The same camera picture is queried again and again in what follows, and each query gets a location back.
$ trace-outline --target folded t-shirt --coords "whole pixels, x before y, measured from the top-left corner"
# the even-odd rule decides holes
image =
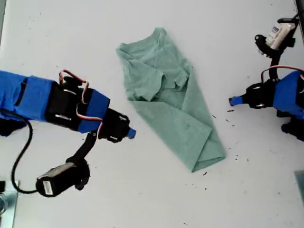
[[[128,99],[191,172],[225,158],[192,66],[165,29],[117,54]]]

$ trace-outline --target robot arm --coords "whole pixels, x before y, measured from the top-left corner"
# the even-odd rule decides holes
[[[110,99],[89,88],[89,83],[71,72],[59,73],[59,84],[40,77],[25,77],[0,71],[0,135],[9,136],[14,130],[29,126],[30,137],[12,169],[12,183],[21,193],[38,191],[55,197],[71,186],[81,190],[87,184],[90,170],[85,156],[96,139],[113,143],[135,137],[127,116],[109,108]],[[84,144],[66,163],[38,177],[36,190],[21,190],[15,183],[15,170],[32,136],[28,120],[44,121],[88,133]]]
[[[278,117],[291,117],[290,123],[282,126],[282,131],[304,141],[304,71],[278,65],[284,50],[295,44],[293,35],[299,24],[298,15],[290,19],[279,19],[268,37],[256,35],[256,45],[260,53],[272,59],[271,67],[262,72],[260,83],[248,87],[244,95],[230,98],[229,103],[231,106],[249,104],[255,109],[276,108]],[[280,80],[277,75],[278,68],[297,71]],[[269,79],[264,82],[264,73],[268,70]]]

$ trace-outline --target blue gripper tip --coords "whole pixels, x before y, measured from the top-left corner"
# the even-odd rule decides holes
[[[241,96],[234,96],[229,99],[229,103],[231,106],[243,104],[243,98]]]
[[[135,131],[134,129],[130,128],[130,129],[129,129],[129,132],[128,132],[128,134],[127,134],[127,137],[128,137],[129,139],[133,139],[133,138],[135,137],[135,135],[136,135],[136,131]]]

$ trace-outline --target white table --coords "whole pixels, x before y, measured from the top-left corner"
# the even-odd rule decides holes
[[[259,82],[270,65],[258,54],[254,36],[267,35],[278,18],[295,13],[286,0],[8,0],[0,68],[54,80],[68,68],[111,98],[111,107],[128,115],[137,130],[134,140],[96,143],[87,157],[91,179],[84,190],[71,188],[53,199],[20,195],[14,227],[303,227],[294,171],[304,169],[304,143],[281,132],[287,120],[276,118],[272,108],[243,105],[227,112],[228,98]],[[227,151],[224,161],[194,174],[126,102],[115,48],[147,37],[155,27],[166,28],[194,65]],[[281,63],[303,67],[299,29],[296,38]],[[32,123],[33,142],[17,170],[28,190],[85,138]],[[0,178],[10,177],[27,136],[23,129],[0,138]]]

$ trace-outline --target black cable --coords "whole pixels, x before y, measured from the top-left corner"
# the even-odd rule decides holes
[[[297,17],[299,17],[302,13],[304,13],[304,9],[299,11],[294,17],[293,20],[296,19]]]
[[[3,109],[3,108],[0,108],[0,113],[5,113],[5,114],[8,114],[8,115],[12,115],[12,116],[14,116],[14,117],[17,117],[17,118],[21,119],[21,120],[28,126],[28,130],[29,130],[29,135],[28,135],[28,136],[29,136],[29,137],[28,137],[27,143],[26,143],[26,144],[24,145],[24,147],[22,148],[20,154],[18,155],[18,157],[17,157],[17,159],[16,159],[16,161],[15,161],[15,163],[14,163],[14,165],[13,165],[13,168],[12,168],[12,170],[11,170],[11,177],[10,177],[10,178],[11,178],[11,182],[12,182],[14,188],[15,188],[18,192],[23,193],[23,194],[32,194],[32,193],[35,193],[35,192],[37,192],[37,190],[26,191],[26,190],[20,189],[20,188],[17,186],[16,182],[15,182],[16,168],[17,168],[18,163],[19,163],[19,161],[21,160],[21,158],[22,158],[24,152],[27,150],[27,148],[28,148],[29,145],[30,145],[30,142],[32,141],[32,137],[33,137],[33,127],[32,127],[32,125],[30,124],[30,122],[29,122],[26,118],[24,118],[24,117],[21,116],[21,115],[18,115],[18,114],[16,114],[16,113],[14,113],[14,112],[11,112],[11,111],[6,110],[6,109]]]

